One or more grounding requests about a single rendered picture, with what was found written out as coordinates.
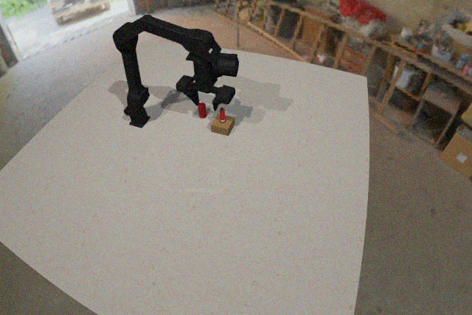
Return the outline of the tan wooden block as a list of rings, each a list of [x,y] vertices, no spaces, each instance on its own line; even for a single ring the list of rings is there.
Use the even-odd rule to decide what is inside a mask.
[[[225,115],[225,122],[221,122],[220,114],[214,118],[211,124],[211,132],[228,136],[235,125],[235,118]]]

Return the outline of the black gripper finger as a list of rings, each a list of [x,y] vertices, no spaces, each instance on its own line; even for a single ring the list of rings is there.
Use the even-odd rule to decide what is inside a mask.
[[[212,101],[212,104],[213,104],[214,111],[216,111],[216,109],[217,109],[217,107],[218,107],[218,104],[221,104],[221,103],[219,103],[219,102],[214,98],[214,100]]]
[[[198,91],[192,90],[192,93],[184,92],[197,106],[199,105]]]

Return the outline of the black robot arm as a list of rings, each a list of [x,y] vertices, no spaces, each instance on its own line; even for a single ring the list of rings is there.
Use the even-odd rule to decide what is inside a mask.
[[[121,52],[128,84],[127,103],[124,113],[131,118],[129,125],[143,128],[150,119],[143,105],[150,94],[148,87],[142,85],[136,55],[138,34],[149,32],[167,40],[181,44],[188,54],[186,60],[193,61],[194,73],[207,76],[214,73],[215,83],[222,75],[236,77],[239,67],[237,54],[221,52],[211,32],[200,29],[187,29],[170,22],[144,15],[134,22],[126,22],[117,29],[113,36],[115,47]],[[209,53],[210,49],[213,49]],[[213,63],[213,65],[212,65]]]

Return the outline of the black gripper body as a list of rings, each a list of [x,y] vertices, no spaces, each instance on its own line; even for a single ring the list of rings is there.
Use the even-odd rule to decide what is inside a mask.
[[[216,84],[213,76],[214,73],[215,72],[213,71],[212,74],[203,77],[199,77],[195,73],[193,77],[183,75],[177,82],[176,89],[183,93],[192,93],[192,90],[201,91],[207,94],[213,93],[215,94],[215,99],[219,103],[229,104],[235,95],[235,88],[226,85],[222,85],[222,87],[214,86]],[[195,82],[193,82],[194,80]]]

